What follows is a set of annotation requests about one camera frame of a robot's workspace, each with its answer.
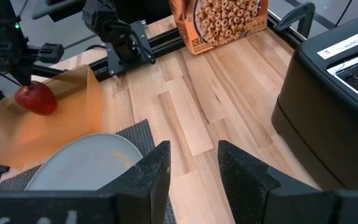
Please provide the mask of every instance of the strawberry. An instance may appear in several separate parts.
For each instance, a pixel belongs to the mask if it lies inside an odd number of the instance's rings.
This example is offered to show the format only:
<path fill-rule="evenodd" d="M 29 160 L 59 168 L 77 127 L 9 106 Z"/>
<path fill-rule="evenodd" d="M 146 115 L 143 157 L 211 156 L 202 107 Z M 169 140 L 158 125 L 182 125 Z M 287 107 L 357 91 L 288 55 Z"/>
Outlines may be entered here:
<path fill-rule="evenodd" d="M 55 95 L 45 84 L 31 81 L 29 86 L 22 86 L 14 96 L 16 103 L 24 109 L 47 116 L 57 109 Z"/>

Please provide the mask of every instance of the black placemat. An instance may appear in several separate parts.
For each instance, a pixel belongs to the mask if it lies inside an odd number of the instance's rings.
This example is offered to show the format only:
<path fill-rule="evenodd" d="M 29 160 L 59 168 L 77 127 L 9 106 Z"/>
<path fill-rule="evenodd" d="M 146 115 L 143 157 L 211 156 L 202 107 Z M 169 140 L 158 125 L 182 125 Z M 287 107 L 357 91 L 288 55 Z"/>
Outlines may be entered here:
<path fill-rule="evenodd" d="M 130 142 L 138 148 L 143 156 L 147 155 L 155 148 L 152 132 L 147 120 L 143 120 L 132 127 L 119 131 L 116 134 L 130 140 Z M 0 190 L 24 190 L 40 167 L 41 165 L 29 169 L 15 177 L 2 181 L 0 183 Z M 175 223 L 176 220 L 173 214 L 171 201 L 168 198 L 167 210 L 165 211 L 165 224 Z"/>

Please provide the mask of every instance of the black toaster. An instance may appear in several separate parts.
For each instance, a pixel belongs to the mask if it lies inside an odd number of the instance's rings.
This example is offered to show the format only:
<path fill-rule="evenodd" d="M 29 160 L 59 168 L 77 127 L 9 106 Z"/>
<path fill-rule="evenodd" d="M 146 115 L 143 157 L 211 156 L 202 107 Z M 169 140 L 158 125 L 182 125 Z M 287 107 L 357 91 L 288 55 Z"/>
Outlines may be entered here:
<path fill-rule="evenodd" d="M 358 19 L 295 50 L 272 123 L 322 189 L 358 189 Z"/>

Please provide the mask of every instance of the wooden table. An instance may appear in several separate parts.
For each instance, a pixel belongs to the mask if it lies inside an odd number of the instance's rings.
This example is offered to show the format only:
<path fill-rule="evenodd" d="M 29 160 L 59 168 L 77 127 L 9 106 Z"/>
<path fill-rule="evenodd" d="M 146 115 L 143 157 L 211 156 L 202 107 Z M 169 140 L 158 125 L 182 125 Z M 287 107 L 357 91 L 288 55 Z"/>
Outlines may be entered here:
<path fill-rule="evenodd" d="M 149 25 L 147 35 L 174 27 L 168 17 Z M 101 83 L 106 132 L 148 119 L 156 145 L 171 141 L 169 195 L 178 223 L 234 223 L 219 175 L 220 139 L 318 187 L 270 121 L 292 53 L 267 29 L 205 54 L 182 48 Z M 104 56 L 105 50 L 93 49 L 53 67 L 72 69 Z M 2 179 L 20 172 L 13 169 Z"/>

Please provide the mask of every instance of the ceramic plate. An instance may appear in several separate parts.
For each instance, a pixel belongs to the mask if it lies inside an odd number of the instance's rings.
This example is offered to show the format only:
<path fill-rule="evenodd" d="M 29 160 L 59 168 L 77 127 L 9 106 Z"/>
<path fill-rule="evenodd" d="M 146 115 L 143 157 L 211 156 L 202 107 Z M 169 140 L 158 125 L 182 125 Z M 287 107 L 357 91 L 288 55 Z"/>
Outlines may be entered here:
<path fill-rule="evenodd" d="M 115 134 L 91 134 L 56 152 L 35 173 L 26 190 L 98 190 L 142 159 L 139 150 Z"/>

